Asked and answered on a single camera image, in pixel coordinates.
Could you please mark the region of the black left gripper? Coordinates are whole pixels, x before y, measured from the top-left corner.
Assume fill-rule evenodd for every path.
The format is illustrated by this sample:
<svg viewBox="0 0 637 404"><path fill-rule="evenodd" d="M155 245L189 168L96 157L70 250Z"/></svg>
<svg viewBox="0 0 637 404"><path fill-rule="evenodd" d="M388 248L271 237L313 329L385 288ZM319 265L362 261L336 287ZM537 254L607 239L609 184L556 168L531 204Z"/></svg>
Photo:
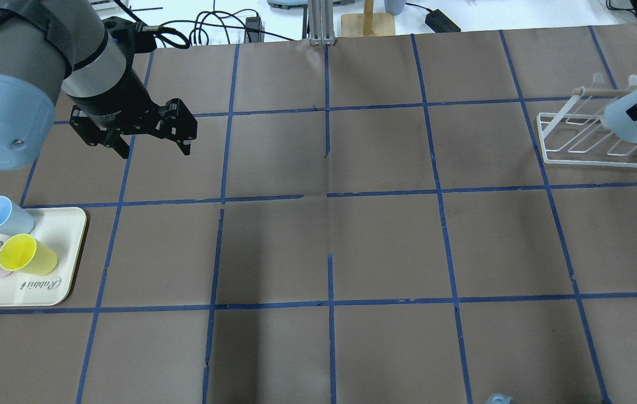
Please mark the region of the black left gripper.
<svg viewBox="0 0 637 404"><path fill-rule="evenodd" d="M123 137L150 135L177 143L184 156L191 154L198 131L193 113L180 99L155 103L136 72L124 72L101 94L70 99L69 124L88 146L101 145L128 159L131 147Z"/></svg>

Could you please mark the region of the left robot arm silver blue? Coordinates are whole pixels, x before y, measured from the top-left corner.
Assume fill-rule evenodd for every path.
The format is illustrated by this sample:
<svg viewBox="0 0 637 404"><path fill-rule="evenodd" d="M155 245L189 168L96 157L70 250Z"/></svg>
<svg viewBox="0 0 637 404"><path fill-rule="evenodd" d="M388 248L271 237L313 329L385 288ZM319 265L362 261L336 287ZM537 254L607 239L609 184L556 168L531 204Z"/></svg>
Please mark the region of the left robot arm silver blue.
<svg viewBox="0 0 637 404"><path fill-rule="evenodd" d="M0 171L33 163L56 120L56 102L73 103L69 123L85 145L128 158L129 135L175 143L190 155L198 123L180 99L155 103L132 64L155 38L178 35L96 14L86 1L0 1Z"/></svg>

